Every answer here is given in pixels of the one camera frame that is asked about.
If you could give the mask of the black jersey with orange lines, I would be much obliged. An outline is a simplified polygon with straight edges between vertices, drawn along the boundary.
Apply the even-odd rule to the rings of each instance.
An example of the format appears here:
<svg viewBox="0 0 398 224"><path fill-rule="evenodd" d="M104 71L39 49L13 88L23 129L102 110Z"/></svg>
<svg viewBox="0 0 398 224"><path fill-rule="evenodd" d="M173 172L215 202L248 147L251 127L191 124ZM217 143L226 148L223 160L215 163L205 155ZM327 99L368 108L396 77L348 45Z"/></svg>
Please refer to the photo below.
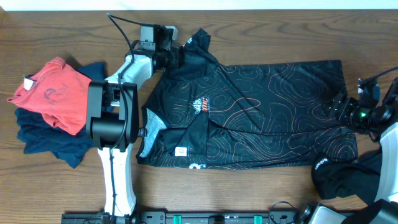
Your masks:
<svg viewBox="0 0 398 224"><path fill-rule="evenodd" d="M307 166L320 155L357 158L352 130L325 111L345 91L339 60L223 65L198 30L142 108L137 162L189 169Z"/></svg>

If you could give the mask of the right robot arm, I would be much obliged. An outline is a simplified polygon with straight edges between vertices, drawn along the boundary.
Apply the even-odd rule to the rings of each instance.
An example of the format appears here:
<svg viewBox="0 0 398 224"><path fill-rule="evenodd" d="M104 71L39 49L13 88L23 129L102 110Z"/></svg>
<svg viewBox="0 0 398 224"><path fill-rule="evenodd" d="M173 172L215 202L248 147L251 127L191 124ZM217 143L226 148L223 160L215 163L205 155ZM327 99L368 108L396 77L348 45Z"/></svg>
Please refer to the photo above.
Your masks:
<svg viewBox="0 0 398 224"><path fill-rule="evenodd" d="M336 95L327 109L329 117L378 142L377 152L358 162L334 162L319 156L312 180L322 199L356 195L366 207L354 213L336 212L311 203L295 217L296 223L397 223L397 80L384 98L377 78L358 81L359 99Z"/></svg>

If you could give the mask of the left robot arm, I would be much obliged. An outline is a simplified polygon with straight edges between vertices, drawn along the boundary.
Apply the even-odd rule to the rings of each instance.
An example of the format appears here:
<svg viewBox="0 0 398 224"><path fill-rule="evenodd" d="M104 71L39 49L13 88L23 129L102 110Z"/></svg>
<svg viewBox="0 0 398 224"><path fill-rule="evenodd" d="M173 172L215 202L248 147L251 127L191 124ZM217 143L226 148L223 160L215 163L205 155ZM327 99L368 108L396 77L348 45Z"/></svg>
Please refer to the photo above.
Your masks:
<svg viewBox="0 0 398 224"><path fill-rule="evenodd" d="M133 50L113 75L89 84L86 132L103 166L103 223L129 223L134 213L131 152L136 139L147 132L139 126L138 89L156 70L178 68L182 62L181 47Z"/></svg>

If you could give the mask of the plain black garment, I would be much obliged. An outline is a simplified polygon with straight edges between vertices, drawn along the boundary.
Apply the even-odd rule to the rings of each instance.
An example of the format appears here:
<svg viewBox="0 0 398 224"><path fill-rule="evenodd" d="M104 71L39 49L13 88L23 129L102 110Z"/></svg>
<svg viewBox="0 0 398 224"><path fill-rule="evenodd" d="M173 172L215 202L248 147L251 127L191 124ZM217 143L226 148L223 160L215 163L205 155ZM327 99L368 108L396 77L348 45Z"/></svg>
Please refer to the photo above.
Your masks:
<svg viewBox="0 0 398 224"><path fill-rule="evenodd" d="M323 200L352 195L364 203L374 203L381 176L382 152L367 152L356 162L334 162L326 154L312 166L312 181Z"/></svg>

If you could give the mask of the folded orange t-shirt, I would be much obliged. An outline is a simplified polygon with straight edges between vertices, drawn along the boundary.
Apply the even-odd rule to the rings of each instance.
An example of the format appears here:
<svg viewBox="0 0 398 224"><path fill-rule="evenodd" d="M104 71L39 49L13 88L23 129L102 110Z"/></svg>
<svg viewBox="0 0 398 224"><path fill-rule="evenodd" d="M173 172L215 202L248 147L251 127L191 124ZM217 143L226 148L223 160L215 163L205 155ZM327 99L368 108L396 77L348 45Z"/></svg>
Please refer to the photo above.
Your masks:
<svg viewBox="0 0 398 224"><path fill-rule="evenodd" d="M47 62L30 79L35 81L30 90L21 85L7 101L40 113L47 124L76 135L86 124L91 79L60 57Z"/></svg>

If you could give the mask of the folded navy blue garment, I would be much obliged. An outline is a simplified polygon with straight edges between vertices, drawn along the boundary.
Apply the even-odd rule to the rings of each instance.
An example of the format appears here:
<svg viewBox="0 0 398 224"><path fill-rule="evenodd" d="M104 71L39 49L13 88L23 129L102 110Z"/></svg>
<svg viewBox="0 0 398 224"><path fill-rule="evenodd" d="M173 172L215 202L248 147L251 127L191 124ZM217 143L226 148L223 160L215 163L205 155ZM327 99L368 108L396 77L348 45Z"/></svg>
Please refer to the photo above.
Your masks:
<svg viewBox="0 0 398 224"><path fill-rule="evenodd" d="M74 70L91 81L102 80L106 73L106 65L103 62L95 62ZM32 76L25 77L22 85L26 90L35 85L35 81L30 79ZM25 143L25 154L51 152L56 158L75 168L83 160L85 153L94 146L93 141L86 135L85 125L76 135L71 135L47 124L40 113L18 107L15 116L20 127L17 137Z"/></svg>

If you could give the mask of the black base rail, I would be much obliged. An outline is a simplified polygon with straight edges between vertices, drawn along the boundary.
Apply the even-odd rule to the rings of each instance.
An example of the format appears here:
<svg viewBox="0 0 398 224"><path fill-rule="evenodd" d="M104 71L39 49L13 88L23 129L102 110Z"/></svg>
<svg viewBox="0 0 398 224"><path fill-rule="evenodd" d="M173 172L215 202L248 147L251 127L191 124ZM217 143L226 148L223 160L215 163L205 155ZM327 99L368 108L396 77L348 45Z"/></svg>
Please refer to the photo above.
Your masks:
<svg viewBox="0 0 398 224"><path fill-rule="evenodd" d="M141 212L130 217L115 217L114 223L130 224L272 224L272 223L343 223L347 214L335 213L321 207L313 216L300 218L293 211L276 211L270 213L167 213Z"/></svg>

